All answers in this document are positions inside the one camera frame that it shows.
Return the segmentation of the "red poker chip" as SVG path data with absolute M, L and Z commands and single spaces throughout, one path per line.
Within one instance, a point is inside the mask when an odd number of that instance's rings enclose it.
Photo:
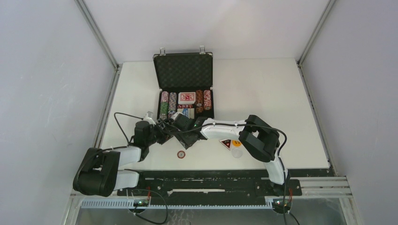
M 177 157 L 179 158 L 179 159 L 183 159 L 184 157 L 186 156 L 186 153 L 184 152 L 184 151 L 178 151 L 178 153 L 177 153 Z

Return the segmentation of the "red triangular all-in button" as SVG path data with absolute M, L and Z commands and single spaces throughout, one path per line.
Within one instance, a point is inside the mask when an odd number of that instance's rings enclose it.
M 219 141 L 226 149 L 230 150 L 232 145 L 231 139 L 224 139 Z

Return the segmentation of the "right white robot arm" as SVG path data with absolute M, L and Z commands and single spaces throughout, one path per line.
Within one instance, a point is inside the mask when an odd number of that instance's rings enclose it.
M 178 112 L 170 119 L 172 134 L 183 139 L 184 147 L 191 147 L 198 140 L 239 141 L 254 159 L 264 164 L 275 194 L 284 195 L 290 189 L 288 170 L 280 156 L 287 135 L 260 117 L 249 115 L 246 120 L 220 121 L 207 117 L 190 119 Z

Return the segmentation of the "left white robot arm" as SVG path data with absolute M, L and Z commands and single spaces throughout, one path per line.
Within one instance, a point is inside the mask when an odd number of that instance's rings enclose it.
M 133 194 L 142 195 L 147 183 L 139 178 L 139 173 L 119 171 L 119 167 L 143 161 L 151 145 L 163 144 L 172 136 L 163 123 L 137 122 L 134 135 L 127 139 L 127 145 L 87 150 L 73 179 L 73 189 L 84 195 L 108 197 L 118 189 L 117 180 L 120 179 Z

